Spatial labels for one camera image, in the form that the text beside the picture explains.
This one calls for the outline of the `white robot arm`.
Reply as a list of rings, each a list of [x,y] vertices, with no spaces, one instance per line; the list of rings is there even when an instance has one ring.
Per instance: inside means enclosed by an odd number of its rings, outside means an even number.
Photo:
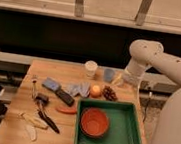
[[[151,144],[181,144],[181,58],[165,53],[162,43],[143,39],[131,42],[129,53],[130,61],[113,83],[140,86],[144,73],[151,67],[176,83],[179,89],[164,103]]]

